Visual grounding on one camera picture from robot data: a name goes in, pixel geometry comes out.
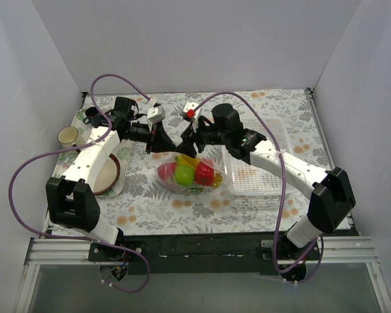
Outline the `clear zip top bag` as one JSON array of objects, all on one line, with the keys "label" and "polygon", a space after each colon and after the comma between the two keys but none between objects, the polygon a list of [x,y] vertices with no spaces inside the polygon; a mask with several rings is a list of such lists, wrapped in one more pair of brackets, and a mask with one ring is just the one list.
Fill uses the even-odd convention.
[{"label": "clear zip top bag", "polygon": [[182,153],[171,153],[155,169],[155,178],[170,191],[189,194],[210,192],[231,182],[224,167],[213,158],[192,158]]}]

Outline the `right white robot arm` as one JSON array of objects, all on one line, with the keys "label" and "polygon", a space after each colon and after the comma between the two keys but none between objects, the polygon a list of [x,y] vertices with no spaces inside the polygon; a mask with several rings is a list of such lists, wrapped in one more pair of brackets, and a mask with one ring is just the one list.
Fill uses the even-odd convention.
[{"label": "right white robot arm", "polygon": [[178,152],[195,157],[206,145],[223,145],[233,158],[285,179],[308,199],[307,215],[287,231],[282,242],[287,258],[299,258],[310,241],[322,233],[333,233],[355,207],[345,170],[326,170],[278,151],[264,135],[244,128],[232,105],[213,107],[213,123],[204,121],[195,102],[185,104],[182,116],[190,125],[181,136]]}]

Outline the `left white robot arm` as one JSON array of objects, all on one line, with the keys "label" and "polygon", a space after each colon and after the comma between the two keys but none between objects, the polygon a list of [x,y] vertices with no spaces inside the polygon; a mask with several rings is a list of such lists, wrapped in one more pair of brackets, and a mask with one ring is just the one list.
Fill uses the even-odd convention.
[{"label": "left white robot arm", "polygon": [[174,152],[176,148],[162,124],[165,109],[153,98],[149,104],[146,123],[134,121],[138,105],[125,97],[117,97],[114,108],[107,113],[95,107],[87,109],[83,121],[93,126],[87,148],[79,151],[59,178],[52,177],[46,183],[51,222],[105,242],[103,253],[113,261],[125,255],[126,246],[118,240],[119,229],[101,217],[94,196],[95,183],[106,160],[122,140],[145,143],[147,153]]}]

